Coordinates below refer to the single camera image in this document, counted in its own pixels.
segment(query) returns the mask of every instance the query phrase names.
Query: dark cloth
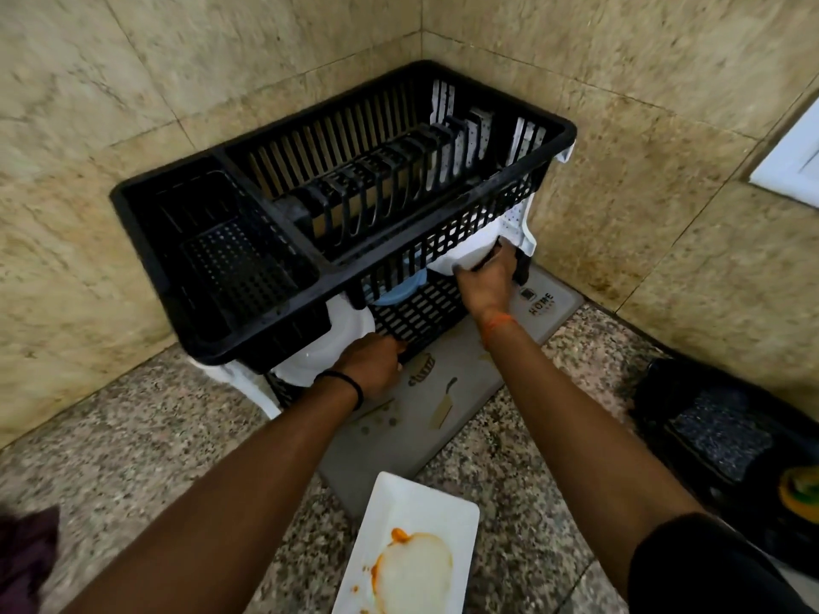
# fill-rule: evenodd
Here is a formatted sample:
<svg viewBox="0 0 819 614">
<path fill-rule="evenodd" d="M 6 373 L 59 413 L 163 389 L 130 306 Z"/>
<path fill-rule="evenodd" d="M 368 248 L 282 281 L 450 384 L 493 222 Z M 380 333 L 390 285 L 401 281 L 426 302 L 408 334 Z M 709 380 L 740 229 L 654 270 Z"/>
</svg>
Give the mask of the dark cloth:
<svg viewBox="0 0 819 614">
<path fill-rule="evenodd" d="M 631 614 L 815 614 L 742 536 L 705 515 L 660 526 L 631 559 Z"/>
<path fill-rule="evenodd" d="M 35 614 L 38 590 L 54 568 L 60 511 L 0 516 L 0 612 Z"/>
</svg>

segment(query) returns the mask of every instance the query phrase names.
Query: plastic dish rack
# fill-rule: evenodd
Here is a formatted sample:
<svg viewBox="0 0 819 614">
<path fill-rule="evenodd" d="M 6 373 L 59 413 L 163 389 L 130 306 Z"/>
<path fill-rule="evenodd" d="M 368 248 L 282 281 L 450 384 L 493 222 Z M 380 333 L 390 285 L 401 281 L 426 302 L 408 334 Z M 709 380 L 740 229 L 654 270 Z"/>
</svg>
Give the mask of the plastic dish rack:
<svg viewBox="0 0 819 614">
<path fill-rule="evenodd" d="M 577 130 L 420 61 L 119 184 L 111 199 L 169 320 L 201 365 L 264 374 L 507 212 L 525 213 Z M 464 316 L 452 278 L 373 307 L 412 357 Z"/>
</svg>

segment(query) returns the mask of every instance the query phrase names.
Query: human hand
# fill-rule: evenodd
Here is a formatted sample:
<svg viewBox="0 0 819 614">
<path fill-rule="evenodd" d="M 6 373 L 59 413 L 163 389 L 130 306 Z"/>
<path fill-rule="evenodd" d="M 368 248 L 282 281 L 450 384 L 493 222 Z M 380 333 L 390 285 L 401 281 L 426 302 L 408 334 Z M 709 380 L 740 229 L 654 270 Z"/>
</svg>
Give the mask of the human hand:
<svg viewBox="0 0 819 614">
<path fill-rule="evenodd" d="M 464 306 L 478 327 L 500 313 L 508 313 L 512 298 L 512 274 L 517 266 L 515 246 L 501 237 L 494 256 L 480 269 L 467 271 L 455 267 L 456 280 Z"/>
<path fill-rule="evenodd" d="M 361 386 L 364 398 L 370 399 L 398 383 L 401 372 L 398 355 L 406 348 L 402 340 L 371 332 L 351 342 L 338 357 L 333 370 L 350 377 Z"/>
</svg>

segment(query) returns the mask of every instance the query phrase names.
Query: black wristband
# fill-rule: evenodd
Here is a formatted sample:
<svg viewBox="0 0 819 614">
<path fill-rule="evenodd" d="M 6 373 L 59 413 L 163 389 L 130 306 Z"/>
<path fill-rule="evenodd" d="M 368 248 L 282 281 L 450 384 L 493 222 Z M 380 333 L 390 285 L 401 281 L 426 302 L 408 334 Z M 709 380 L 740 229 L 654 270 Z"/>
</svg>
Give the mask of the black wristband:
<svg viewBox="0 0 819 614">
<path fill-rule="evenodd" d="M 346 381 L 347 383 L 352 385 L 353 388 L 355 389 L 355 393 L 359 395 L 358 402 L 355 404 L 355 407 L 353 407 L 353 411 L 355 411 L 356 409 L 361 407 L 361 405 L 363 404 L 363 390 L 361 390 L 360 385 L 355 383 L 355 381 L 352 379 L 352 377 L 349 377 L 349 376 L 345 375 L 343 372 L 333 371 L 333 370 L 330 370 L 330 369 L 328 369 L 326 371 L 322 371 L 318 375 L 316 375 L 315 376 L 316 380 L 319 377 L 335 377 L 337 379 L 343 379 L 344 381 Z"/>
</svg>

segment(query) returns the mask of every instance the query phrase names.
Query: kitchen counter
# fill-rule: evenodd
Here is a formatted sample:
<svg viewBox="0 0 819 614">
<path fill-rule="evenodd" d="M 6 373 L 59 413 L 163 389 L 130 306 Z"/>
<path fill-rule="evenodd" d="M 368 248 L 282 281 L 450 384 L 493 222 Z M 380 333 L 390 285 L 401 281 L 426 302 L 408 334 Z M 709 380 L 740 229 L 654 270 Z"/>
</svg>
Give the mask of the kitchen counter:
<svg viewBox="0 0 819 614">
<path fill-rule="evenodd" d="M 634 381 L 660 354 L 590 304 L 544 346 L 625 419 Z M 0 504 L 59 504 L 60 557 L 44 587 L 58 611 L 264 416 L 175 346 L 0 452 Z M 416 480 L 481 508 L 466 611 L 625 611 L 575 526 L 506 388 Z M 248 612 L 329 612 L 355 537 L 314 477 Z"/>
</svg>

